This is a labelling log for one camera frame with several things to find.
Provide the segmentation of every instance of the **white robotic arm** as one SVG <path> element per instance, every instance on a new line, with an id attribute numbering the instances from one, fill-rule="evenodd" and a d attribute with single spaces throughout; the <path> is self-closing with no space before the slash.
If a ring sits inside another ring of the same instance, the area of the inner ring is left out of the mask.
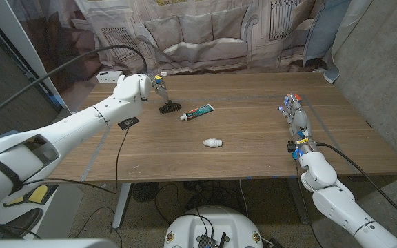
<path id="1" fill-rule="evenodd" d="M 290 125 L 295 143 L 292 156 L 298 159 L 304 187 L 313 192 L 316 208 L 346 229 L 363 247 L 395 247 L 397 238 L 379 225 L 356 204 L 353 194 L 338 179 L 335 169 L 318 152 L 312 140 L 310 122 L 295 95 L 285 97 L 286 108 L 279 107 Z"/>
<path id="2" fill-rule="evenodd" d="M 0 138 L 0 202 L 27 194 L 76 146 L 109 125 L 139 115 L 152 80 L 144 74 L 118 79 L 113 95 L 55 124 Z"/>

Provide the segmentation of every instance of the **sticker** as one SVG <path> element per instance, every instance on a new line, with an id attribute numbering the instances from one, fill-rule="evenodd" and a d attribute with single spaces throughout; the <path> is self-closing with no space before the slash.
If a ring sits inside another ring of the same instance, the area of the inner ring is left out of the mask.
<path id="1" fill-rule="evenodd" d="M 302 140 L 297 141 L 296 143 L 301 144 L 301 143 L 307 142 L 308 140 L 309 140 L 309 138 L 304 138 Z"/>
<path id="2" fill-rule="evenodd" d="M 124 121 L 121 121 L 118 125 L 121 127 L 122 130 L 126 130 L 127 128 L 130 128 L 134 124 L 138 123 L 139 120 L 136 117 L 126 119 Z"/>

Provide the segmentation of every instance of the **label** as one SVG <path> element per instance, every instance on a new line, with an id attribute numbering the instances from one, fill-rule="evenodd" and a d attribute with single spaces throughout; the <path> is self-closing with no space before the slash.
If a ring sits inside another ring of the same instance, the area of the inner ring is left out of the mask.
<path id="1" fill-rule="evenodd" d="M 301 143 L 304 143 L 304 142 L 307 142 L 307 141 L 309 141 L 309 138 L 304 138 L 302 140 L 297 141 L 296 143 L 297 144 L 301 144 Z"/>

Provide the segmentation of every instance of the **black cable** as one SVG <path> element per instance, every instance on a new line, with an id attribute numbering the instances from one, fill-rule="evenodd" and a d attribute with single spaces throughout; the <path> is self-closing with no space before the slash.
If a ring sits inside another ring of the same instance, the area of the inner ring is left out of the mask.
<path id="1" fill-rule="evenodd" d="M 82 231 L 85 229 L 85 226 L 88 224 L 88 221 L 90 221 L 91 217 L 93 217 L 93 215 L 95 215 L 95 213 L 97 213 L 99 210 L 101 209 L 108 209 L 110 210 L 113 215 L 114 215 L 114 210 L 111 207 L 100 207 L 98 209 L 96 209 L 96 211 L 93 212 L 93 214 L 90 215 L 90 217 L 88 217 L 87 221 L 83 224 L 81 230 L 74 236 L 75 238 L 78 238 L 79 235 L 82 233 Z"/>
<path id="2" fill-rule="evenodd" d="M 116 229 L 113 228 L 113 231 L 116 232 L 117 236 L 119 237 L 119 239 L 121 240 L 121 248 L 123 248 L 123 241 L 122 241 L 122 236 L 118 233 L 118 231 Z"/>
<path id="3" fill-rule="evenodd" d="M 38 234 L 34 233 L 33 231 L 29 231 L 29 230 L 27 230 L 27 229 L 24 229 L 24 228 L 13 227 L 13 226 L 10 226 L 10 225 L 1 225 L 1 226 L 2 226 L 2 227 L 8 227 L 9 229 L 11 228 L 11 229 L 21 230 L 21 231 L 27 232 L 27 233 L 29 233 L 29 234 L 32 234 L 32 235 L 33 235 L 34 237 L 36 237 L 37 239 L 42 239 L 41 237 L 39 237 Z"/>
<path id="4" fill-rule="evenodd" d="M 379 188 L 379 187 L 370 179 L 369 175 L 367 175 L 367 173 L 365 173 L 363 169 L 361 169 L 357 164 L 355 164 L 355 162 L 354 162 L 352 159 L 350 159 L 350 158 L 347 157 L 345 154 L 343 154 L 340 150 L 336 149 L 335 147 L 332 147 L 332 146 L 329 145 L 329 144 L 322 143 L 322 142 L 316 142 L 316 145 L 317 145 L 317 146 L 325 146 L 325 147 L 328 147 L 328 148 L 334 150 L 337 154 L 340 154 L 340 155 L 341 155 L 343 158 L 345 158 L 347 161 L 349 161 L 356 169 L 358 169 L 358 171 L 360 171 L 360 172 L 365 176 L 365 178 L 373 185 L 373 187 L 374 187 L 376 190 L 378 190 L 378 192 L 379 192 L 382 196 L 384 196 L 385 200 L 387 200 L 387 201 L 397 210 L 397 204 L 396 204 L 395 202 L 393 202 L 393 201 L 390 199 L 390 197 L 388 197 L 388 195 L 386 195 L 386 194 L 384 193 L 384 191 L 383 191 L 381 188 Z"/>
<path id="5" fill-rule="evenodd" d="M 125 133 L 125 136 L 123 137 L 121 146 L 119 148 L 119 151 L 117 152 L 117 157 L 116 157 L 116 193 L 117 193 L 117 189 L 119 188 L 119 182 L 117 180 L 117 167 L 119 164 L 119 154 L 121 153 L 123 143 L 125 142 L 125 139 L 127 138 L 128 130 L 130 130 L 130 128 L 127 128 L 127 132 Z"/>
<path id="6" fill-rule="evenodd" d="M 321 248 L 323 248 L 323 246 L 321 245 L 320 241 L 318 240 L 318 237 L 315 234 L 314 227 L 312 226 L 312 221 L 310 220 L 309 211 L 307 210 L 306 201 L 305 201 L 304 195 L 303 195 L 303 190 L 301 189 L 300 174 L 298 172 L 298 163 L 296 162 L 296 160 L 295 160 L 295 168 L 296 168 L 296 180 L 298 181 L 298 188 L 300 189 L 301 198 L 303 199 L 304 210 L 306 211 L 306 214 L 307 214 L 307 219 L 309 221 L 310 229 L 312 230 L 312 233 L 313 233 L 313 235 L 315 237 L 315 240 L 318 243 L 318 245 Z"/>
<path id="7" fill-rule="evenodd" d="M 212 228 L 211 238 L 214 237 L 214 226 L 212 225 L 211 221 L 208 220 L 206 217 L 204 217 L 204 216 L 199 216 L 199 215 L 197 215 L 197 214 L 182 214 L 182 215 L 180 215 L 179 217 L 181 217 L 181 216 L 196 216 L 196 217 L 204 218 L 204 219 L 207 220 L 207 221 L 210 223 L 210 225 L 211 225 L 211 228 Z"/>
<path id="8" fill-rule="evenodd" d="M 175 186 L 176 192 L 177 192 L 177 203 L 179 204 L 180 209 L 183 211 L 183 208 L 182 208 L 182 206 L 181 206 L 181 204 L 180 204 L 180 201 L 179 201 L 179 188 L 178 188 L 177 185 L 175 185 L 174 183 L 168 183 L 167 185 L 164 185 L 162 188 L 159 189 L 159 191 L 158 191 L 157 194 L 156 194 L 156 197 L 154 198 L 154 204 L 156 205 L 157 212 L 158 212 L 158 213 L 160 214 L 160 216 L 165 220 L 165 222 L 166 222 L 167 224 L 169 224 L 169 225 L 171 225 L 171 223 L 169 222 L 169 220 L 168 220 L 167 218 L 165 218 L 165 216 L 164 216 L 164 215 L 162 214 L 162 212 L 160 211 L 159 206 L 157 205 L 157 196 L 159 196 L 159 193 L 160 193 L 160 191 L 161 191 L 162 189 L 164 189 L 165 187 L 170 186 L 170 185 Z"/>
<path id="9" fill-rule="evenodd" d="M 205 236 L 207 236 L 207 228 L 206 228 L 205 221 L 203 220 L 203 217 L 200 215 L 199 209 L 198 209 L 197 207 L 196 207 L 196 211 L 197 211 L 198 216 L 200 216 L 201 222 L 202 222 L 203 225 L 205 226 Z"/>
<path id="10" fill-rule="evenodd" d="M 51 70 L 50 72 L 48 72 L 47 74 L 45 74 L 44 76 L 38 78 L 37 80 L 31 82 L 29 85 L 25 86 L 24 88 L 22 88 L 21 90 L 19 90 L 17 93 L 13 94 L 11 97 L 9 97 L 7 100 L 5 100 L 4 102 L 0 103 L 0 110 L 5 107 L 7 104 L 9 104 L 10 102 L 12 102 L 13 100 L 15 100 L 18 96 L 22 95 L 24 92 L 26 92 L 27 90 L 29 90 L 31 87 L 35 86 L 36 84 L 44 81 L 45 79 L 47 79 L 48 77 L 51 77 L 53 75 L 55 75 L 57 72 L 60 72 L 61 70 L 65 69 L 66 67 L 68 67 L 69 65 L 72 65 L 74 62 L 78 61 L 79 59 L 82 59 L 83 57 L 90 55 L 90 54 L 94 54 L 96 52 L 101 52 L 104 50 L 109 50 L 109 49 L 113 49 L 113 48 L 127 48 L 132 50 L 133 52 L 136 52 L 143 60 L 143 71 L 147 74 L 148 73 L 148 68 L 147 68 L 147 64 L 145 61 L 145 58 L 143 57 L 143 55 L 136 49 L 127 46 L 127 45 L 110 45 L 108 47 L 104 47 L 104 48 L 98 48 L 95 49 L 93 51 L 89 51 L 86 52 L 85 54 L 81 54 L 79 56 L 77 56 L 76 58 L 58 66 L 57 68 Z"/>
<path id="11" fill-rule="evenodd" d="M 90 221 L 90 219 L 93 217 L 93 215 L 95 215 L 95 213 L 97 213 L 99 210 L 101 209 L 108 209 L 110 210 L 113 215 L 114 215 L 114 210 L 111 207 L 100 207 L 98 209 L 96 209 L 96 211 L 93 212 L 93 214 L 90 215 L 90 217 L 88 217 L 88 219 L 86 220 L 86 222 L 83 224 L 81 230 L 79 231 L 79 233 L 77 233 L 74 237 L 78 238 L 79 235 L 82 233 L 82 231 L 85 229 L 85 226 L 88 224 L 88 221 Z M 123 241 L 122 241 L 122 236 L 118 233 L 118 231 L 114 228 L 112 228 L 112 231 L 115 231 L 117 236 L 119 237 L 119 239 L 121 240 L 121 248 L 123 247 Z"/>
<path id="12" fill-rule="evenodd" d="M 99 187 L 99 186 L 96 186 L 96 185 L 93 185 L 93 184 L 90 184 L 90 183 L 81 182 L 81 181 L 75 181 L 75 180 L 68 180 L 68 179 L 60 179 L 60 178 L 38 179 L 38 180 L 33 180 L 33 181 L 30 181 L 30 182 L 26 182 L 23 185 L 29 185 L 29 184 L 32 184 L 32 183 L 39 183 L 39 182 L 46 182 L 46 181 L 61 181 L 61 182 L 67 182 L 67 183 L 78 183 L 78 184 L 87 185 L 87 186 L 90 186 L 90 187 L 95 187 L 97 189 L 103 190 L 103 191 L 111 193 L 111 194 L 115 194 L 115 192 L 112 192 L 112 191 L 110 191 L 108 189 L 104 189 L 102 187 Z"/>

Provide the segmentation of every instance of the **white box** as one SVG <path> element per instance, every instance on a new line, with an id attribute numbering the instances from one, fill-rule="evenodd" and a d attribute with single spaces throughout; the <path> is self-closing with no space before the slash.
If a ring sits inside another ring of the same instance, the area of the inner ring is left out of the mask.
<path id="1" fill-rule="evenodd" d="M 97 74 L 96 78 L 99 83 L 117 83 L 117 80 L 122 75 L 122 71 L 102 71 Z"/>

